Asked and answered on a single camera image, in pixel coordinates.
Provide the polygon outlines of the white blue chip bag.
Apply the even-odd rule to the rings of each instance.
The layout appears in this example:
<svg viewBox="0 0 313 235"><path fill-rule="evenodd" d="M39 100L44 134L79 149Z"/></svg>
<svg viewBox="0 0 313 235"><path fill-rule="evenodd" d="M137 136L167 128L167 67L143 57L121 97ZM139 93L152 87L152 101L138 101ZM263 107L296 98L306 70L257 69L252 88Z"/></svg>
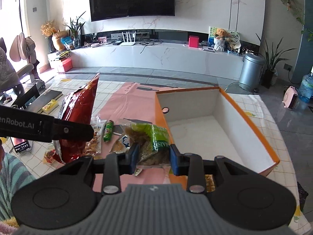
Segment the white blue chip bag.
<svg viewBox="0 0 313 235"><path fill-rule="evenodd" d="M113 133L113 142L112 148L109 151L110 153L123 154L128 152L130 149L130 141L128 136L125 133Z"/></svg>

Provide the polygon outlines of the red snack bag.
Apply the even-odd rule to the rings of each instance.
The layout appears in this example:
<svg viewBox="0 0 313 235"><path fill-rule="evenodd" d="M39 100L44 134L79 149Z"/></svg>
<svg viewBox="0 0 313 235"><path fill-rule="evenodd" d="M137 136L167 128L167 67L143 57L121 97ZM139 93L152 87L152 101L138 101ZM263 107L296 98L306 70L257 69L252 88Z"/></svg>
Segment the red snack bag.
<svg viewBox="0 0 313 235"><path fill-rule="evenodd" d="M98 81L99 74L84 86L67 94L63 99L58 118L74 123L90 125ZM53 158L62 164L70 163L83 155L87 142L82 137L74 141L67 139L54 141L56 154Z"/></svg>

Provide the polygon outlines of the green sausage stick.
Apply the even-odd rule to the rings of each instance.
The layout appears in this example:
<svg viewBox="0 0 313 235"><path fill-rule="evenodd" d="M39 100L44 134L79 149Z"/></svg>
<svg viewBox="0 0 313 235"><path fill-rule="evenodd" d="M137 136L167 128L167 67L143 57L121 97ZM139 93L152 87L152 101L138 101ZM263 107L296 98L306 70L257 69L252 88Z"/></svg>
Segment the green sausage stick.
<svg viewBox="0 0 313 235"><path fill-rule="evenodd" d="M103 131L103 141L109 142L112 139L114 122L112 120L108 120L105 124Z"/></svg>

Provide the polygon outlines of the green raisin snack bag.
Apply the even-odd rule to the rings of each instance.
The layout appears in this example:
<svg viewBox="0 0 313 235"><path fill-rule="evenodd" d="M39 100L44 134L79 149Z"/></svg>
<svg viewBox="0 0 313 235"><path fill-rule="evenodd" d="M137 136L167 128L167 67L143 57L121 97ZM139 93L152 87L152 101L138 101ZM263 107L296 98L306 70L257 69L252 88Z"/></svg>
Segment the green raisin snack bag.
<svg viewBox="0 0 313 235"><path fill-rule="evenodd" d="M122 128L130 144L139 147L137 167L147 169L170 164L170 137L165 128L147 123L125 124Z"/></svg>

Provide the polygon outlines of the orange spicy nuts pack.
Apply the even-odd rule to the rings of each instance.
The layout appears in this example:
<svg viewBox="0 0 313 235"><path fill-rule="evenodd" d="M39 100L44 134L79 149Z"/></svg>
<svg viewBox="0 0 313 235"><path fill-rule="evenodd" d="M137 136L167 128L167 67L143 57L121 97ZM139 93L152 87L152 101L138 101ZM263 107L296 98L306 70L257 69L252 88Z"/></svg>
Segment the orange spicy nuts pack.
<svg viewBox="0 0 313 235"><path fill-rule="evenodd" d="M94 130L93 139L86 143L82 156L97 156L101 153L106 122L106 120L97 120L91 123Z"/></svg>

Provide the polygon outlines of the smartphone with video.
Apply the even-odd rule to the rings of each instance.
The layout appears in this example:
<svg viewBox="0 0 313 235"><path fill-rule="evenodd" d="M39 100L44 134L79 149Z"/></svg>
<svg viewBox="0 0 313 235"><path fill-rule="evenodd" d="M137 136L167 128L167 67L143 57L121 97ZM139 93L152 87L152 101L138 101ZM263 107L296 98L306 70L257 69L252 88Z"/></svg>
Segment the smartphone with video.
<svg viewBox="0 0 313 235"><path fill-rule="evenodd" d="M31 150L32 148L30 142L26 139L12 137L11 142L16 153L22 153L24 151Z"/></svg>

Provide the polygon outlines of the yellow duck tissue pack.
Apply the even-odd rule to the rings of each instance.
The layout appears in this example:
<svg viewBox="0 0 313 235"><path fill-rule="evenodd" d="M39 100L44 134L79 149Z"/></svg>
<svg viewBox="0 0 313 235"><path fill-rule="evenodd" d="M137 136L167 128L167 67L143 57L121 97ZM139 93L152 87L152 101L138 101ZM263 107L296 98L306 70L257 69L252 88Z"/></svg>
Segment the yellow duck tissue pack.
<svg viewBox="0 0 313 235"><path fill-rule="evenodd" d="M46 114L50 114L54 109L56 109L59 106L59 103L57 100L52 99L49 101L46 105L42 107L42 112Z"/></svg>

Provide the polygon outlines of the black notebook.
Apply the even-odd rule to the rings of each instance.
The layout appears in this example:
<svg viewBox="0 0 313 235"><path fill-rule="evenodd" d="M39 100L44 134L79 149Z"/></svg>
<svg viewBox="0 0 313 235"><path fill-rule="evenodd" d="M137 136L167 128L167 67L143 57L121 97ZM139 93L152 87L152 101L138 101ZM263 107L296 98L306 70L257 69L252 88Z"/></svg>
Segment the black notebook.
<svg viewBox="0 0 313 235"><path fill-rule="evenodd" d="M32 102L27 108L26 111L41 113L42 108L49 103L52 99L57 100L62 96L61 91L47 89L43 94L41 94L34 102Z"/></svg>

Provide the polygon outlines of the orange cardboard box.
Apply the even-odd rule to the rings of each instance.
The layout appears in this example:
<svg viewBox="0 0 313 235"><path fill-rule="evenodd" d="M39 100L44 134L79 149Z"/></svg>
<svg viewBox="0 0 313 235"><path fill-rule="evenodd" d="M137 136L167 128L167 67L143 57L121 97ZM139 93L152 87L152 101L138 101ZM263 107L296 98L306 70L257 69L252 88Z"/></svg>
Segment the orange cardboard box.
<svg viewBox="0 0 313 235"><path fill-rule="evenodd" d="M263 176L280 162L258 127L219 87L157 92L155 118L180 153L204 160L222 155Z"/></svg>

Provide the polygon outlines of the pink table mat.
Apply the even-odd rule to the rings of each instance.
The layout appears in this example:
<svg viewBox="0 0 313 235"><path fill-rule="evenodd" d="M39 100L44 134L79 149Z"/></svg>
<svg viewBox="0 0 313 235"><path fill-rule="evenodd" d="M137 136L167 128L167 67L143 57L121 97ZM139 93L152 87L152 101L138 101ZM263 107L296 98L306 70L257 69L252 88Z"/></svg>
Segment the pink table mat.
<svg viewBox="0 0 313 235"><path fill-rule="evenodd" d="M134 121L168 128L157 99L157 93L172 89L157 85L124 83L105 103L99 116L104 120L112 120L115 124ZM179 183L183 189L186 189L187 186L187 177L174 176L169 169L165 168L146 169L138 176L125 174L120 179L122 190L125 190L129 184Z"/></svg>

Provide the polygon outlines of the red storage box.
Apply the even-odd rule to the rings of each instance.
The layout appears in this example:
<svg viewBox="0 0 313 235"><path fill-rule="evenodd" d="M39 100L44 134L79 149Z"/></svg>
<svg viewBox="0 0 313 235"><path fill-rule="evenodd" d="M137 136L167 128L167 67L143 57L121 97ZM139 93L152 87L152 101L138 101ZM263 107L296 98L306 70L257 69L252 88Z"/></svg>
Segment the red storage box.
<svg viewBox="0 0 313 235"><path fill-rule="evenodd" d="M70 58L71 52L69 50L63 52L53 52L48 54L49 65L58 73L68 72L73 68L72 60Z"/></svg>

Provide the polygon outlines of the lemon pattern tablecloth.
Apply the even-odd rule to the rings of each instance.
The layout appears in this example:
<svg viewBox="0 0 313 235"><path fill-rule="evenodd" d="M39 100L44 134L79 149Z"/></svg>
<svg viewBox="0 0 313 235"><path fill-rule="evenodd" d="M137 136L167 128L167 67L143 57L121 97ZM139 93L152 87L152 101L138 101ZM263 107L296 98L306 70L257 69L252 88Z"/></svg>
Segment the lemon pattern tablecloth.
<svg viewBox="0 0 313 235"><path fill-rule="evenodd" d="M130 92L143 91L147 96L153 96L154 92L170 90L170 87L156 86L139 83L126 82L109 82L100 81L98 84L97 95L95 99L96 107L93 109L94 114L99 114L101 108L106 107L107 102L112 98L114 93L125 95ZM280 158L278 166L274 167L268 175L270 179L286 186L295 196L297 202L296 212L292 218L289 227L296 234L310 234L312 223L308 222L300 210L300 195L298 192L296 173L291 162L290 154L282 138L281 132L273 117L271 116L265 103L259 95L252 94L235 94L231 89L227 89L228 95L235 103L246 113L251 121L256 125L260 132L270 143L271 147ZM35 143L31 150L21 154L16 154L27 167L27 169L38 178L60 167L59 164L44 164L42 161L43 154L48 147L47 143Z"/></svg>

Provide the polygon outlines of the white wifi router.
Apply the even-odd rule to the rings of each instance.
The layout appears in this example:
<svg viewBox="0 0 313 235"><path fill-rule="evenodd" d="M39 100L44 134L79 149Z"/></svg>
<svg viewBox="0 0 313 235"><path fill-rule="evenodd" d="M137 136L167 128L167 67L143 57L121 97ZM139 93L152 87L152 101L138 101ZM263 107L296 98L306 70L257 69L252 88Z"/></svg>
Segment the white wifi router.
<svg viewBox="0 0 313 235"><path fill-rule="evenodd" d="M136 43L136 32L125 32L122 33L122 43L121 46L133 46Z"/></svg>

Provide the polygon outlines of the white tv cabinet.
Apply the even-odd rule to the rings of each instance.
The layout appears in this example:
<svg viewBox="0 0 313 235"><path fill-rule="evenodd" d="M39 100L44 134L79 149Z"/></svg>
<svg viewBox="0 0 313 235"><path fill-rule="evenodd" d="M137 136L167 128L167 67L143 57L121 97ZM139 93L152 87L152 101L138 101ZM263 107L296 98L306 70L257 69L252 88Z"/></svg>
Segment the white tv cabinet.
<svg viewBox="0 0 313 235"><path fill-rule="evenodd" d="M129 67L203 74L238 80L243 67L241 56L208 52L178 43L143 46L104 45L71 51L74 67Z"/></svg>

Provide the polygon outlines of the potted green plant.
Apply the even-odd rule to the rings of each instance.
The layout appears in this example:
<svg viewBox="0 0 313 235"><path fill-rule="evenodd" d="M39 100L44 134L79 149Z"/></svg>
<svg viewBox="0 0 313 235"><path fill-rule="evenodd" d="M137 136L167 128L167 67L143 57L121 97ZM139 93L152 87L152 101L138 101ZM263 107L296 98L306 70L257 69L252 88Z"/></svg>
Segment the potted green plant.
<svg viewBox="0 0 313 235"><path fill-rule="evenodd" d="M269 44L265 37L263 36L260 37L258 34L256 34L256 36L259 39L261 44L260 47L263 50L263 53L262 54L260 53L260 55L262 56L262 58L264 58L266 67L266 70L262 77L262 86L269 89L272 86L271 81L274 77L275 74L274 71L276 69L277 64L280 63L281 61L289 60L288 58L282 56L287 52L296 50L296 48L281 49L281 44L284 40L283 37L279 40L279 42L275 46L273 42Z"/></svg>

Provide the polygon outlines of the silver trash can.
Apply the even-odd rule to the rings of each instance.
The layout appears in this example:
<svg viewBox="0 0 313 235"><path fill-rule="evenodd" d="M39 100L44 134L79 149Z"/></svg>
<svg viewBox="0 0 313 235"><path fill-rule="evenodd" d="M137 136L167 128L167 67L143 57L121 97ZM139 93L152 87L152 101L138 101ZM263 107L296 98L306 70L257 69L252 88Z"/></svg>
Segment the silver trash can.
<svg viewBox="0 0 313 235"><path fill-rule="evenodd" d="M254 89L258 88L264 64L264 58L254 54L246 54L243 57L239 86L249 92L253 92Z"/></svg>

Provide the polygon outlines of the pink small heater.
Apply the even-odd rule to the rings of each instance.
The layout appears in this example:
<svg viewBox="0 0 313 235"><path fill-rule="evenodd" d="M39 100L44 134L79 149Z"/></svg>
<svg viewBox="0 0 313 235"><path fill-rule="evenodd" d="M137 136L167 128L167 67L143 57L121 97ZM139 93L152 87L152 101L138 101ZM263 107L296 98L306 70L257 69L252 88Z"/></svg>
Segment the pink small heater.
<svg viewBox="0 0 313 235"><path fill-rule="evenodd" d="M294 109L298 101L298 92L297 89L293 86L287 88L282 103L284 104L284 108Z"/></svg>

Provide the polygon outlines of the red box on cabinet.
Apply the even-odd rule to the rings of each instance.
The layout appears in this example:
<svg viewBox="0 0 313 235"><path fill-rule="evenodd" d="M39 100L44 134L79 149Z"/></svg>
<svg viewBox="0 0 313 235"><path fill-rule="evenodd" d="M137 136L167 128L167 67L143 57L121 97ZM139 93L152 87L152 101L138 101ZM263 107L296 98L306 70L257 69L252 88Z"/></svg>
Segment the red box on cabinet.
<svg viewBox="0 0 313 235"><path fill-rule="evenodd" d="M189 48L198 48L199 40L200 39L198 36L189 36L188 47Z"/></svg>

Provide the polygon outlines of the teddy bear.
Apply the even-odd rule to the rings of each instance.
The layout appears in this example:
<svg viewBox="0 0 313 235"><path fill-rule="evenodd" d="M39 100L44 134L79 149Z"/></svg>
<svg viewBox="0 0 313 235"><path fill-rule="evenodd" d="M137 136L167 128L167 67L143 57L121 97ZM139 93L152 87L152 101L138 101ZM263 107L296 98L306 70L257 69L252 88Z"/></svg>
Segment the teddy bear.
<svg viewBox="0 0 313 235"><path fill-rule="evenodd" d="M230 37L230 34L222 29L217 28L214 36L214 50L216 52L224 52L226 39Z"/></svg>

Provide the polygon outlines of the blue water bottle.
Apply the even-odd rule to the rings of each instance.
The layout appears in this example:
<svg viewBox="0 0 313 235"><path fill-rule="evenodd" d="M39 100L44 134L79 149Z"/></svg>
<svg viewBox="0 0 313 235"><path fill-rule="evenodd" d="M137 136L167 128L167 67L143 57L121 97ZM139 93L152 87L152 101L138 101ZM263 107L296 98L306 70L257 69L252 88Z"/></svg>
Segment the blue water bottle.
<svg viewBox="0 0 313 235"><path fill-rule="evenodd" d="M310 103L313 92L313 67L309 74L304 75L298 90L298 97L305 103Z"/></svg>

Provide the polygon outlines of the hanging ivy plant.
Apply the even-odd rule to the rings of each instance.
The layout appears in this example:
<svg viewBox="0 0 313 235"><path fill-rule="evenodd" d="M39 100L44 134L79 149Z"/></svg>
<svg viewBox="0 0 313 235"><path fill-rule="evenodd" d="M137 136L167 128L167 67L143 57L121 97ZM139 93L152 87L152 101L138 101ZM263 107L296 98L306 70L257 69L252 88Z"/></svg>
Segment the hanging ivy plant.
<svg viewBox="0 0 313 235"><path fill-rule="evenodd" d="M298 7L296 0L281 0L281 2L286 6L287 11L291 12L293 17L302 25L301 34L307 33L307 41L312 41L312 29L307 27L305 24L305 13L303 9Z"/></svg>

